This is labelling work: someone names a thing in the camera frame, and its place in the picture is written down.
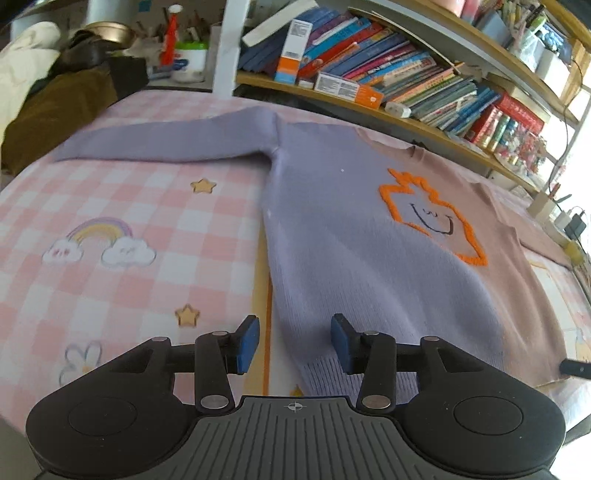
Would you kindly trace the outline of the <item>purple and mauve knit sweater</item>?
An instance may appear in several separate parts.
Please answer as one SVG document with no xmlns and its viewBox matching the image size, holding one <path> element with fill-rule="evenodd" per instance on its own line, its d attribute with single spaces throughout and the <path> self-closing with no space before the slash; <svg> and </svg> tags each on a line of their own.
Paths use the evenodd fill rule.
<svg viewBox="0 0 591 480">
<path fill-rule="evenodd" d="M 560 376 L 563 334 L 525 253 L 565 255 L 429 151 L 247 108 L 82 131 L 54 157 L 269 159 L 262 210 L 273 299 L 307 393 L 360 389 L 332 349 L 336 313 L 403 343 L 439 336 L 533 387 Z"/>
</svg>

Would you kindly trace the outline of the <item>white power strip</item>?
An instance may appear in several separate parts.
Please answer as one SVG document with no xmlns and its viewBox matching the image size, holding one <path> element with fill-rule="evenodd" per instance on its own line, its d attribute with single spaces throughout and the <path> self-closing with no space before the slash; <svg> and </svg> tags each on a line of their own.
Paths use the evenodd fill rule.
<svg viewBox="0 0 591 480">
<path fill-rule="evenodd" d="M 548 218 L 542 223 L 542 229 L 550 238 L 562 249 L 567 249 L 571 245 L 576 245 L 580 251 L 585 254 L 586 251 L 582 244 L 582 234 L 587 228 L 584 220 L 585 211 L 575 208 L 564 211 L 561 210 L 555 219 Z"/>
</svg>

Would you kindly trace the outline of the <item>beige pen holder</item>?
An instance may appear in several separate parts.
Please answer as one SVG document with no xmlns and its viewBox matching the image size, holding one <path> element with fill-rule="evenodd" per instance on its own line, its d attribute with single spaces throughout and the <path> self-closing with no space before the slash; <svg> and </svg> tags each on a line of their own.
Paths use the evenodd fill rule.
<svg viewBox="0 0 591 480">
<path fill-rule="evenodd" d="M 540 191 L 527 208 L 529 215 L 538 222 L 547 220 L 556 206 L 554 197 L 559 189 L 560 184 L 557 183 L 549 193 Z"/>
</svg>

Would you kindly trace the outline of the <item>pink checkered cartoon tablecloth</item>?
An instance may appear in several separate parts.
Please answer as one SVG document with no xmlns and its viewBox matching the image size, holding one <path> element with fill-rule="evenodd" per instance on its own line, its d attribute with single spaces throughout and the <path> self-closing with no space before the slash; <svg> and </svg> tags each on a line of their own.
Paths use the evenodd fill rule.
<svg viewBox="0 0 591 480">
<path fill-rule="evenodd" d="M 351 126 L 396 148 L 417 147 L 290 107 L 188 92 L 136 93 L 79 132 L 197 121 L 247 108 L 273 110 L 287 122 Z M 262 210 L 269 159 L 59 161 L 56 149 L 1 194 L 5 421 L 23 430 L 46 395 L 146 340 L 190 344 L 201 334 L 235 329 L 247 315 L 259 317 L 262 337 L 235 394 L 312 396 L 274 305 Z M 521 201 L 443 159 L 552 241 Z M 573 316 L 568 325 L 556 318 L 566 357 L 588 360 L 589 317 Z"/>
</svg>

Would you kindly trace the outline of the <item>white charger plug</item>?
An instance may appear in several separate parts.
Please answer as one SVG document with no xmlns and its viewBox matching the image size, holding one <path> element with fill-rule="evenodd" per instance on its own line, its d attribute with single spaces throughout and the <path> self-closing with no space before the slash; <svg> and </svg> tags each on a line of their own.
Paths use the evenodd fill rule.
<svg viewBox="0 0 591 480">
<path fill-rule="evenodd" d="M 412 109 L 410 107 L 394 101 L 387 102 L 384 110 L 389 115 L 400 119 L 407 119 L 412 115 Z"/>
</svg>

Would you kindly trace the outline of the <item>lying usmile toothpaste box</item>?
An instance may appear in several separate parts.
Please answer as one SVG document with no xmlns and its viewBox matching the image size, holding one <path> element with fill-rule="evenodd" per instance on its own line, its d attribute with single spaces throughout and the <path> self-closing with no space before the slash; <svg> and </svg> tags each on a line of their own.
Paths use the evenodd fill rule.
<svg viewBox="0 0 591 480">
<path fill-rule="evenodd" d="M 370 86 L 324 72 L 318 73 L 314 90 L 374 110 L 384 100 L 384 95 Z"/>
</svg>

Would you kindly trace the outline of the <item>red dictionaries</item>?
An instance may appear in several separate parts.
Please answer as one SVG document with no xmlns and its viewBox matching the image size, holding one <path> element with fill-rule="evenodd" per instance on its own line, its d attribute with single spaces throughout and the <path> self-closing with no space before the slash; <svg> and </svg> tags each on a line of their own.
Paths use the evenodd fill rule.
<svg viewBox="0 0 591 480">
<path fill-rule="evenodd" d="M 522 129 L 537 136 L 547 120 L 548 115 L 537 107 L 502 93 L 470 126 L 464 139 L 481 150 L 494 152 L 506 131 L 511 136 Z"/>
</svg>

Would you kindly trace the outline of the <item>row of colourful books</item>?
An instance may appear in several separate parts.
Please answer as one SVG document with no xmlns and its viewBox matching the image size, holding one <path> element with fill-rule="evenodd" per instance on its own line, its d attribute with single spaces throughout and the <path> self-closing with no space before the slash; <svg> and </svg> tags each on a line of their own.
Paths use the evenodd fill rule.
<svg viewBox="0 0 591 480">
<path fill-rule="evenodd" d="M 412 109 L 410 118 L 464 138 L 500 94 L 462 72 L 460 65 L 416 35 L 376 14 L 338 11 L 315 1 L 295 1 L 242 37 L 238 70 L 269 76 L 294 19 L 311 22 L 308 45 L 294 85 L 314 90 L 320 72 L 374 88 Z"/>
</svg>

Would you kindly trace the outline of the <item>white green-lidded jar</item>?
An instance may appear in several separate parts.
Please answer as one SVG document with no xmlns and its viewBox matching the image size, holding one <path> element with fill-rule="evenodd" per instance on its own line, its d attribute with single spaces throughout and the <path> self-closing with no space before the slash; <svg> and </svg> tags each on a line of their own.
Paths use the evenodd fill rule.
<svg viewBox="0 0 591 480">
<path fill-rule="evenodd" d="M 177 83 L 204 81 L 208 48 L 202 42 L 177 42 L 171 79 Z"/>
</svg>

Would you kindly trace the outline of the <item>upright usmile toothpaste box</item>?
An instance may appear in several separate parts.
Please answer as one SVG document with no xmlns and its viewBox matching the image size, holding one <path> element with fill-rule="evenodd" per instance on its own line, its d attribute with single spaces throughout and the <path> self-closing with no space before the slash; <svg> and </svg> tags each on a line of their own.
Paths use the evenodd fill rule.
<svg viewBox="0 0 591 480">
<path fill-rule="evenodd" d="M 294 85 L 297 80 L 297 72 L 300 70 L 301 59 L 304 57 L 308 38 L 311 35 L 311 22 L 294 19 L 287 30 L 287 38 L 284 41 L 277 63 L 274 80 L 279 83 Z"/>
</svg>

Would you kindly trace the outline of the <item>red tassel ornament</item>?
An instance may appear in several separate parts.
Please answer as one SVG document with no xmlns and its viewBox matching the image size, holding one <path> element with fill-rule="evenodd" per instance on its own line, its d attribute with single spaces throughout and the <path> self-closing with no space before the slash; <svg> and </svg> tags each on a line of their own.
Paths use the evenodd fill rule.
<svg viewBox="0 0 591 480">
<path fill-rule="evenodd" d="M 178 16 L 182 12 L 183 7 L 180 4 L 172 4 L 166 10 L 168 14 L 167 26 L 164 35 L 162 50 L 159 56 L 159 64 L 164 66 L 171 66 L 174 63 L 174 51 L 176 45 L 176 34 L 178 28 Z"/>
</svg>

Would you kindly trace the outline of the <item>white wooden bookshelf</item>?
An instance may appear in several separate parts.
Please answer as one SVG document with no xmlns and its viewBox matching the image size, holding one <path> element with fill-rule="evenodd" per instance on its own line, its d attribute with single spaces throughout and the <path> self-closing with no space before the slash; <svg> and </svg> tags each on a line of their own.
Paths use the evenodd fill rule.
<svg viewBox="0 0 591 480">
<path fill-rule="evenodd" d="M 548 120 L 586 122 L 590 25 L 560 1 L 228 1 L 213 90 L 315 103 L 535 192 Z"/>
</svg>

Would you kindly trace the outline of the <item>brown garment pile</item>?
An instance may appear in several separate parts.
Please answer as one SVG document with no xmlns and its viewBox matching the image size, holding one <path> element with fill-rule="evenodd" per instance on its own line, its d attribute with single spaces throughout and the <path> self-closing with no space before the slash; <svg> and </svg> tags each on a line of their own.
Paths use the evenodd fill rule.
<svg viewBox="0 0 591 480">
<path fill-rule="evenodd" d="M 24 103 L 5 129 L 2 169 L 18 175 L 94 121 L 116 100 L 113 80 L 106 67 L 55 77 Z"/>
</svg>

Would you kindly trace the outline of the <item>black bag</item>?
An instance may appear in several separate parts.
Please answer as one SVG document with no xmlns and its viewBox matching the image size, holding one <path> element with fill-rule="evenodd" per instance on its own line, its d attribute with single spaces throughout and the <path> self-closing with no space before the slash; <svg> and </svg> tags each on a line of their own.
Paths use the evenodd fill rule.
<svg viewBox="0 0 591 480">
<path fill-rule="evenodd" d="M 100 67 L 113 82 L 121 100 L 148 84 L 147 66 L 142 58 L 117 55 L 120 44 L 105 40 L 89 30 L 78 30 L 62 50 L 49 72 L 55 77 Z"/>
</svg>

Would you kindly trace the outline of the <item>cream white jacket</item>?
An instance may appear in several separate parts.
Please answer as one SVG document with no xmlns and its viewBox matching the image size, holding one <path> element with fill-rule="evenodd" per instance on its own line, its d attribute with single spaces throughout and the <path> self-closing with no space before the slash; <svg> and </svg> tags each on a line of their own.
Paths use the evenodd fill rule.
<svg viewBox="0 0 591 480">
<path fill-rule="evenodd" d="M 44 79 L 59 57 L 61 32 L 49 21 L 24 30 L 1 51 L 1 139 L 19 114 L 33 84 Z"/>
</svg>

